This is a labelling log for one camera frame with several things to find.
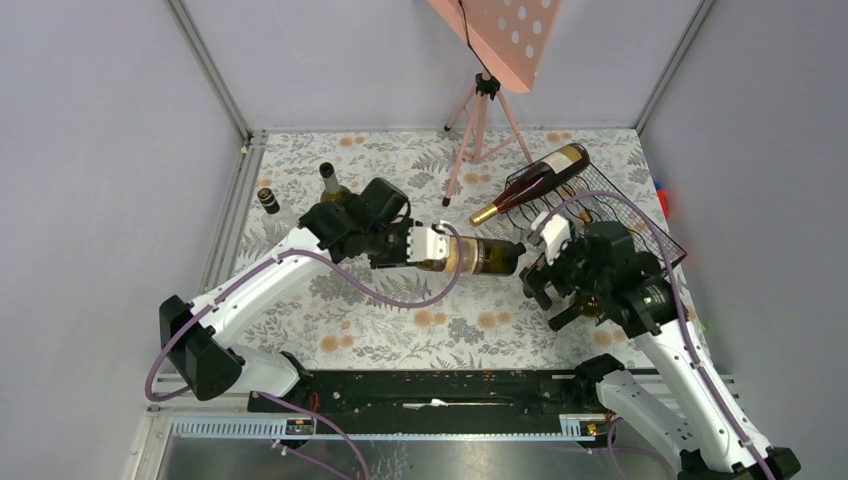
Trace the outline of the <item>pink music stand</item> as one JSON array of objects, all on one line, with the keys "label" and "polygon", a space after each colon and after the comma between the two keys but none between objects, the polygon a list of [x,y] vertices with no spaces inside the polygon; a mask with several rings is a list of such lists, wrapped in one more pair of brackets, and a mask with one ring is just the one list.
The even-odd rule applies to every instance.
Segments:
[{"label": "pink music stand", "polygon": [[[563,3],[556,0],[440,0],[431,1],[429,5],[464,42],[480,65],[472,87],[443,127],[444,131],[450,131],[461,113],[468,114],[442,198],[442,205],[447,207],[466,159],[480,163],[511,142],[518,143],[525,158],[531,159],[504,93],[525,94],[533,89]],[[492,102],[501,106],[512,133],[485,152],[486,116]]]}]

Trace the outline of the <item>clear liquor bottle black cap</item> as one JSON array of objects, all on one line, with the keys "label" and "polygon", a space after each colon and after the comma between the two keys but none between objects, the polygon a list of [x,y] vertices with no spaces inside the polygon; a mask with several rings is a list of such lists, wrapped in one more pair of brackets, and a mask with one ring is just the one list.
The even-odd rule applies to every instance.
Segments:
[{"label": "clear liquor bottle black cap", "polygon": [[298,217],[288,204],[280,203],[268,187],[260,188],[257,198],[264,210],[261,223],[269,242],[275,245],[297,226]]}]

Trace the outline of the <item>olive wine bottle black cap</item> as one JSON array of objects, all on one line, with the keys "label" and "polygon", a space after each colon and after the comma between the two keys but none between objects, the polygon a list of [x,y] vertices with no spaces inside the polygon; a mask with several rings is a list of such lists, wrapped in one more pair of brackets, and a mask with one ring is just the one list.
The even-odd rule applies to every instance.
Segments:
[{"label": "olive wine bottle black cap", "polygon": [[584,293],[576,293],[572,305],[548,320],[548,326],[553,331],[559,331],[579,317],[600,318],[604,311],[596,298]]}]

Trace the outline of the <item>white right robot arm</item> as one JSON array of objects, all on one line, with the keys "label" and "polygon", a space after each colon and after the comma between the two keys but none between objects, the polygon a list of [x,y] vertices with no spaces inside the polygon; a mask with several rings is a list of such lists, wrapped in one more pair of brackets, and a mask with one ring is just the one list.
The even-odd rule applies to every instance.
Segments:
[{"label": "white right robot arm", "polygon": [[637,250],[630,231],[614,221],[575,230],[560,215],[541,214],[530,231],[544,251],[520,274],[525,295],[545,310],[553,304],[552,291],[572,301],[549,320],[550,329],[593,314],[615,323],[652,362],[678,405],[672,411],[603,354],[578,367],[573,396],[579,407],[616,413],[680,479],[790,479],[800,472],[794,452],[773,445],[722,382],[665,257]]}]

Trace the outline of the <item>green wine bottle brown label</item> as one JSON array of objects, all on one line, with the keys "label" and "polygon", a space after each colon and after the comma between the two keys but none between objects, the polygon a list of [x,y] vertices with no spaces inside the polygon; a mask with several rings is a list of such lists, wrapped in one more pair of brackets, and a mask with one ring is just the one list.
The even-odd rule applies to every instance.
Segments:
[{"label": "green wine bottle brown label", "polygon": [[431,272],[469,275],[510,276],[518,268],[520,257],[527,251],[521,242],[507,240],[448,236],[448,256],[424,260],[415,267]]}]

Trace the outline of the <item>red wine bottle gold cap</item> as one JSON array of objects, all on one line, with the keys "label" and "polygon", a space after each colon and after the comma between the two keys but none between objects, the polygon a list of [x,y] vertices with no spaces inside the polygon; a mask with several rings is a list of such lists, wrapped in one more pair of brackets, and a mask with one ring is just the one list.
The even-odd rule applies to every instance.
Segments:
[{"label": "red wine bottle gold cap", "polygon": [[469,217],[469,223],[480,226],[496,214],[540,198],[582,172],[590,164],[590,156],[580,143],[569,143],[531,163],[488,205]]}]

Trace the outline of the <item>dark wine bottle beside arm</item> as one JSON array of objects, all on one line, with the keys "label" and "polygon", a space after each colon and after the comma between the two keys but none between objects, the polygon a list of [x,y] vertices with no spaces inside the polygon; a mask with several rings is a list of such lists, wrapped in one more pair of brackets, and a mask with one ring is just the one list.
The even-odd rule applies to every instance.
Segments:
[{"label": "dark wine bottle beside arm", "polygon": [[335,168],[330,162],[323,162],[319,166],[319,173],[324,182],[324,190],[320,196],[321,202],[341,200],[352,194],[349,188],[339,183]]}]

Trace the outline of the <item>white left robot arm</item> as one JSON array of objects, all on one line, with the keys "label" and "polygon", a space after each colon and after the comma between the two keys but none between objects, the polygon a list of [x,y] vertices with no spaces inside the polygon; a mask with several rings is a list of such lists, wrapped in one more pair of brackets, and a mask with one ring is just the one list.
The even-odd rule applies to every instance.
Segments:
[{"label": "white left robot arm", "polygon": [[164,402],[192,393],[199,401],[232,390],[259,391],[288,411],[309,401],[310,385],[286,354],[238,340],[256,318],[323,269],[365,255],[376,266],[405,266],[414,221],[408,197],[385,179],[359,194],[313,205],[277,244],[239,274],[195,297],[173,295],[158,310],[162,350],[145,394]]}]

